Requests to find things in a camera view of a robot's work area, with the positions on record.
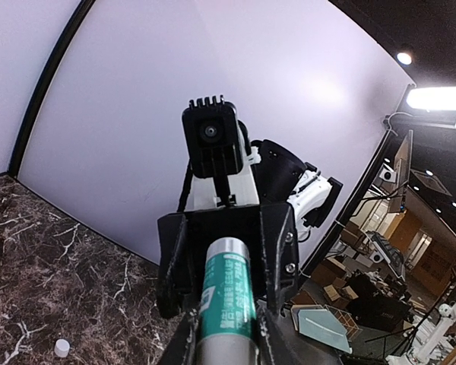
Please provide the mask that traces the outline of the green glue stick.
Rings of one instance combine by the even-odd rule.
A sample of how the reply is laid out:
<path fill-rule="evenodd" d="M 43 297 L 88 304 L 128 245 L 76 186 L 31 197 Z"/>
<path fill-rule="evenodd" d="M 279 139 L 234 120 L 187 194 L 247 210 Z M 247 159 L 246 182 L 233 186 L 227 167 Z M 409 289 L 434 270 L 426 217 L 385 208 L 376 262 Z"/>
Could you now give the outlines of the green glue stick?
<path fill-rule="evenodd" d="M 224 237 L 208 247 L 200 307 L 197 364 L 256 364 L 255 301 L 243 241 Z"/>

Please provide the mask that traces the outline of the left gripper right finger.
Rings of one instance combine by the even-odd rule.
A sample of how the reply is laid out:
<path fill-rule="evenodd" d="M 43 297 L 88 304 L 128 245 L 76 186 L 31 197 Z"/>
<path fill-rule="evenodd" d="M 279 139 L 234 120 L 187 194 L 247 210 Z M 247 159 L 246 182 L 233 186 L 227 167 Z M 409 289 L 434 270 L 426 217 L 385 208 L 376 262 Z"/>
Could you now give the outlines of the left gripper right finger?
<path fill-rule="evenodd" d="M 301 364 L 296 353 L 284 339 L 275 317 L 265 306 L 255 304 L 255 343 L 258 347 L 257 364 Z"/>

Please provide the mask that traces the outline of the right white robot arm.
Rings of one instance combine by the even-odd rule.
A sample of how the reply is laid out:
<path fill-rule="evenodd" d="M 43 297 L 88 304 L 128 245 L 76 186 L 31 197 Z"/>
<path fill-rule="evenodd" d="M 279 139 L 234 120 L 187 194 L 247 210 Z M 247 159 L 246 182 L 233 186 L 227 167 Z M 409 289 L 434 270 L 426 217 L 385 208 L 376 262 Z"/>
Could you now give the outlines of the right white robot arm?
<path fill-rule="evenodd" d="M 252 289 L 277 312 L 296 292 L 296 225 L 319 227 L 342 189 L 270 140 L 252 141 L 234 118 L 184 116 L 189 162 L 176 212 L 161 217 L 157 304 L 166 319 L 195 305 L 210 243 L 247 245 Z"/>

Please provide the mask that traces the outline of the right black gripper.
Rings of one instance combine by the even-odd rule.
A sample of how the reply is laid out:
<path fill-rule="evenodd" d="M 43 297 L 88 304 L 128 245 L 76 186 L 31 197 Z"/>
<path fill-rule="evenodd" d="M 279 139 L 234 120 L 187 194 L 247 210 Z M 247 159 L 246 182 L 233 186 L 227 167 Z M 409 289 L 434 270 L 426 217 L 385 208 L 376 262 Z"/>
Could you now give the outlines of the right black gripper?
<path fill-rule="evenodd" d="M 226 253 L 244 259 L 252 293 L 273 314 L 296 295 L 299 247 L 293 206 L 269 203 L 172 213 L 157 222 L 157 306 L 164 319 L 198 305 L 206 263 Z"/>

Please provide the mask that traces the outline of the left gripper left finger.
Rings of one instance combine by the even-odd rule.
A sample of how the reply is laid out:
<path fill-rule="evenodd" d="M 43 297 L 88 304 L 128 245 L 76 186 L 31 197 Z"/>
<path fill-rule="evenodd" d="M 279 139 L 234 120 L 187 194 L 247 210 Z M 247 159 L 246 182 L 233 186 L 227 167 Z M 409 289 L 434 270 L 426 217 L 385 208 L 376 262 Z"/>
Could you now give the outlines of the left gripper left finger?
<path fill-rule="evenodd" d="M 163 364 L 192 365 L 197 363 L 197 345 L 201 339 L 201 307 L 185 313 L 163 352 Z"/>

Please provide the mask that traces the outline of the white glue stick cap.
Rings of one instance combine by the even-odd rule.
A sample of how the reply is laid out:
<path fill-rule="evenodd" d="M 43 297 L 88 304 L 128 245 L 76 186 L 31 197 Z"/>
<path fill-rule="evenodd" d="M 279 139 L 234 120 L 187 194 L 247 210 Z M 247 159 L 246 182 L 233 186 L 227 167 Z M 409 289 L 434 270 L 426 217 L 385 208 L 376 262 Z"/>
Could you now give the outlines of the white glue stick cap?
<path fill-rule="evenodd" d="M 55 342 L 54 353 L 57 357 L 66 358 L 70 349 L 71 345 L 63 338 L 60 338 Z"/>

